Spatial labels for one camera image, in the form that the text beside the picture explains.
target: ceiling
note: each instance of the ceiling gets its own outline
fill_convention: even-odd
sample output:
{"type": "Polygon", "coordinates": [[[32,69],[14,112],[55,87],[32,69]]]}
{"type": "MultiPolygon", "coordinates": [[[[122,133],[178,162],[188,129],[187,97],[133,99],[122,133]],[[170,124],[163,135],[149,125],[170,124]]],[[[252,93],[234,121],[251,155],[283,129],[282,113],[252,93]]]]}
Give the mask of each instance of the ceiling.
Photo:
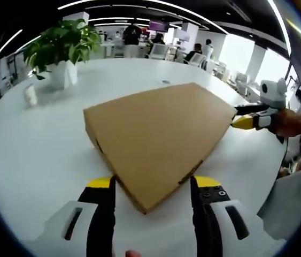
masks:
{"type": "MultiPolygon", "coordinates": [[[[0,47],[18,30],[23,29],[0,53],[0,57],[15,52],[63,16],[80,11],[88,12],[90,19],[139,17],[165,21],[185,21],[184,18],[178,16],[180,15],[202,24],[210,31],[223,33],[204,19],[172,6],[156,3],[156,1],[95,0],[58,10],[58,7],[72,2],[75,2],[75,0],[37,0],[33,2],[10,0],[0,2],[0,47]],[[138,5],[148,7],[148,9],[131,6],[109,6],[114,4],[138,5]],[[105,7],[87,9],[101,5],[105,5],[105,7]]],[[[181,6],[212,21],[223,21],[250,27],[284,41],[279,23],[267,0],[164,0],[164,2],[181,6]]]]}

